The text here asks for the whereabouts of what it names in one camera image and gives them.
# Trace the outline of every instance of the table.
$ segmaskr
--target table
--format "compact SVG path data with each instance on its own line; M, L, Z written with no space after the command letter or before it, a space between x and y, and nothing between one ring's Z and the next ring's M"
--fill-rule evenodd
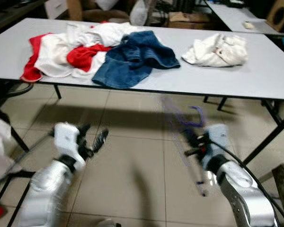
M0 34L0 79L19 81L30 57L28 39L45 33L63 33L67 21L26 18ZM171 47L179 59L194 39L204 39L216 31L150 27L161 42ZM192 96L236 97L284 101L284 53L265 35L221 32L240 35L248 43L248 61L243 66L210 68L192 66L180 60L181 68L153 70L151 75L131 91L173 93ZM43 77L39 83L104 88L91 80L73 77ZM245 160L248 163L284 129L284 120Z
M247 8L230 8L223 4L214 4L208 0L206 0L205 3L233 32L284 36L284 33L277 32L271 26L269 26L265 22L266 19L257 18ZM255 26L255 29L246 29L243 26L245 21L251 22Z

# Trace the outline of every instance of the chair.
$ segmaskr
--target chair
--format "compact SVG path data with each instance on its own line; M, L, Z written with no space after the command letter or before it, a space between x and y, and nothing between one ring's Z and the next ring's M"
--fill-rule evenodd
M67 0L71 20L89 22L129 22L129 15L137 0L119 0L111 9L104 11L99 8L95 0ZM151 23L151 15L156 5L156 0L145 0L148 6L146 26Z

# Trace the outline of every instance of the tabletop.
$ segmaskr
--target tabletop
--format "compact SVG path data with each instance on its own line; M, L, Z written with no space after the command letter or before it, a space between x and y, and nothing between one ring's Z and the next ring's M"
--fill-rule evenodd
M259 19L254 16L247 8L231 8L224 4L215 4L211 1L205 1L212 11L226 24L233 32L260 33L266 35L281 35L266 23L266 19ZM254 29L246 29L243 25L249 21L254 25Z
M68 21L26 18L0 34L0 79L19 80L32 55L29 38L46 33L63 33ZM248 61L242 66L211 68L190 65L181 56L194 39L204 39L217 31L144 27L154 31L161 42L172 48L181 67L157 70L131 90L190 95L212 95L284 100L284 53L265 35L220 32L239 35L247 40ZM90 79L71 76L40 82L69 86L100 87Z

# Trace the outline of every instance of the floor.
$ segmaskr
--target floor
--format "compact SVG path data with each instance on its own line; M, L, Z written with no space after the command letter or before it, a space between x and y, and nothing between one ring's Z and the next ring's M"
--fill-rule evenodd
M204 198L194 186L164 120L161 95L75 87L60 87L60 91L62 99L58 100L53 86L35 85L29 93L9 99L2 110L28 145L56 122L92 123L87 136L90 143L102 128L109 128L103 149L74 176L64 200L61 227L93 227L106 217L124 227L236 226L231 207L218 188L207 183L210 196ZM187 114L191 114L187 105L199 105L208 124L228 125L228 147L241 159L276 127L256 100L228 99L224 111L219 112L220 98L210 98L205 104L202 97L168 96ZM6 147L12 157L21 152L15 141L7 142ZM49 139L22 166L36 171L57 156ZM282 162L284 131L248 166L262 177ZM7 225L27 182L17 179L11 183L1 200L7 213L0 219L0 227ZM276 193L273 178L264 186Z

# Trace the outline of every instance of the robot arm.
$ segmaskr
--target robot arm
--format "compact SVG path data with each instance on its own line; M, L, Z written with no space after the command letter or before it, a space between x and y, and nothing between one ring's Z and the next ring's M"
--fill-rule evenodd
M277 226L272 204L258 189L255 180L237 163L225 158L221 148L209 142L212 140L222 146L227 145L225 125L210 126L200 137L196 136L192 129L187 129L184 130L184 136L195 148L185 152L185 155L197 154L203 169L217 176L218 184L232 207L238 227Z
M89 125L78 129L67 123L56 124L54 143L61 156L33 176L22 205L21 227L58 226L61 202L74 172L83 169L87 158L99 151L108 135L108 130L102 131L93 146L87 148L85 134L88 129Z

